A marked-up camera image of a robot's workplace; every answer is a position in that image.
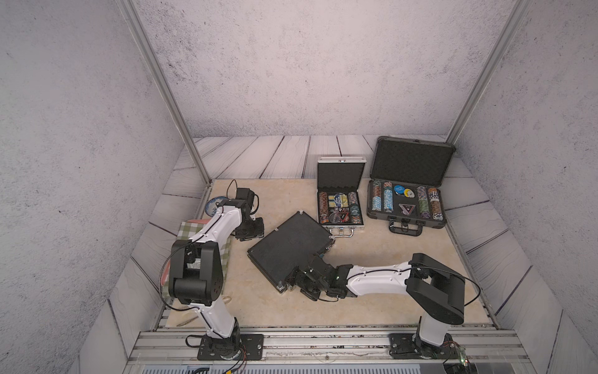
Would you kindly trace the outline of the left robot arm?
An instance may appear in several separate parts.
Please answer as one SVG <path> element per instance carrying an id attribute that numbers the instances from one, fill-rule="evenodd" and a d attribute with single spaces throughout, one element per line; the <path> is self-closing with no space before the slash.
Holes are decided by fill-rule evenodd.
<path id="1" fill-rule="evenodd" d="M 238 325 L 221 297 L 222 254 L 230 236 L 241 242 L 263 237 L 263 219 L 255 217 L 257 199 L 249 188 L 238 188 L 235 198 L 217 204 L 216 213 L 200 232 L 177 241 L 171 250 L 168 294 L 196 311 L 206 325 L 206 335 L 213 339 L 231 338 Z"/>

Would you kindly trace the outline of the small silver poker case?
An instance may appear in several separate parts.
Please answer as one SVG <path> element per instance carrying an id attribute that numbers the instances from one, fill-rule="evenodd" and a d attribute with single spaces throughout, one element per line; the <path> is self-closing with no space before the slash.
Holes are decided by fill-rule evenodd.
<path id="1" fill-rule="evenodd" d="M 325 156 L 317 161 L 318 222 L 333 238 L 351 238 L 364 227 L 358 189 L 364 157 Z"/>

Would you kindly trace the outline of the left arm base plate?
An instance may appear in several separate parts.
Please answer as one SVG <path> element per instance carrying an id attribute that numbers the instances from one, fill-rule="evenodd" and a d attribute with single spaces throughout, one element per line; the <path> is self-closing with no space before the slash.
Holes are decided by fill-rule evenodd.
<path id="1" fill-rule="evenodd" d="M 245 359 L 259 361 L 263 358 L 263 334 L 233 334 L 228 338 L 202 336 L 198 348 L 199 361 L 232 361 Z"/>

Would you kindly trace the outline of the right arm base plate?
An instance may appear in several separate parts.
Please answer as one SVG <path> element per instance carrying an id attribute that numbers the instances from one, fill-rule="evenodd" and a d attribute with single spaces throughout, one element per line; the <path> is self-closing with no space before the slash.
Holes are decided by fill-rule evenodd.
<path id="1" fill-rule="evenodd" d="M 450 333 L 436 347 L 422 341 L 415 333 L 391 333 L 389 335 L 389 355 L 394 359 L 441 359 L 459 358 L 458 344 Z"/>

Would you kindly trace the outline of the black carbon poker case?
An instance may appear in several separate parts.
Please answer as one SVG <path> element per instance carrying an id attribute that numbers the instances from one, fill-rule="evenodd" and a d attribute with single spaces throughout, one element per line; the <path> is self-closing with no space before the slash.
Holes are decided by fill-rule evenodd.
<path id="1" fill-rule="evenodd" d="M 314 218 L 298 211 L 248 250 L 248 257 L 280 293 L 292 286 L 296 271 L 324 254 L 333 244 L 332 234 Z"/>

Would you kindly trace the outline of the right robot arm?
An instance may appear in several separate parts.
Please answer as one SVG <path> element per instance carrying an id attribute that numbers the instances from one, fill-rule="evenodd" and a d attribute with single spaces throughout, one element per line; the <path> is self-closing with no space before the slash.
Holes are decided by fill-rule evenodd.
<path id="1" fill-rule="evenodd" d="M 462 274 L 432 257 L 415 253 L 408 262 L 386 266 L 332 266 L 316 257 L 291 274 L 291 285 L 318 301 L 365 295 L 408 295 L 423 310 L 415 341 L 440 348 L 449 327 L 464 322 L 465 284 Z"/>

